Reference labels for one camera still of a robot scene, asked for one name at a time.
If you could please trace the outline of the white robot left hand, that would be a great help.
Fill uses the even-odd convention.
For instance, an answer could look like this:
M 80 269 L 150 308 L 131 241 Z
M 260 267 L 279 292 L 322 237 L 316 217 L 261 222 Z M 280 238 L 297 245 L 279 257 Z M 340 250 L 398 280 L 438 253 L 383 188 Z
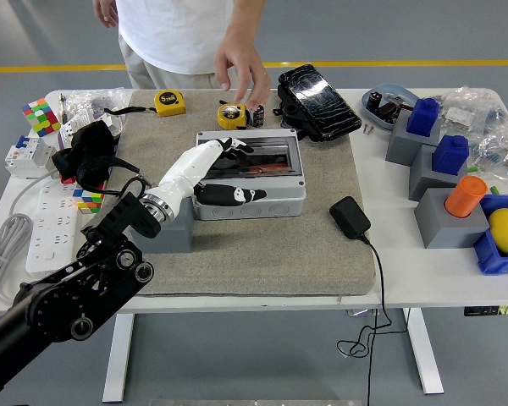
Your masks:
M 185 151 L 164 174 L 159 185 L 149 189 L 145 200 L 154 199 L 157 209 L 169 220 L 179 215 L 182 200 L 195 196 L 203 205 L 241 206 L 263 199 L 263 189 L 244 189 L 225 184 L 199 185 L 221 157 L 234 158 L 253 152 L 235 138 L 209 140 Z

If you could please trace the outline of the person's right hand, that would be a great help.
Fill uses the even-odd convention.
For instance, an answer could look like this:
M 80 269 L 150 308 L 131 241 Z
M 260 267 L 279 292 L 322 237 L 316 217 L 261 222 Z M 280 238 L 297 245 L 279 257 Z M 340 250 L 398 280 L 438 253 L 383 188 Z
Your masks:
M 95 16 L 106 28 L 117 26 L 119 17 L 115 0 L 93 0 L 92 5 Z

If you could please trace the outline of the person's left hand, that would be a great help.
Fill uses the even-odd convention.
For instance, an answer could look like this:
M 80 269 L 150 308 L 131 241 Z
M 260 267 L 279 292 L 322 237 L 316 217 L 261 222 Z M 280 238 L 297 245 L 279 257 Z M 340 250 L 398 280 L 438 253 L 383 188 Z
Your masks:
M 235 87 L 234 103 L 242 102 L 251 85 L 249 96 L 244 104 L 257 110 L 270 96 L 271 79 L 262 64 L 254 42 L 227 36 L 218 46 L 214 59 L 215 76 L 224 91 L 231 89 L 229 69 L 234 68 L 238 83 Z

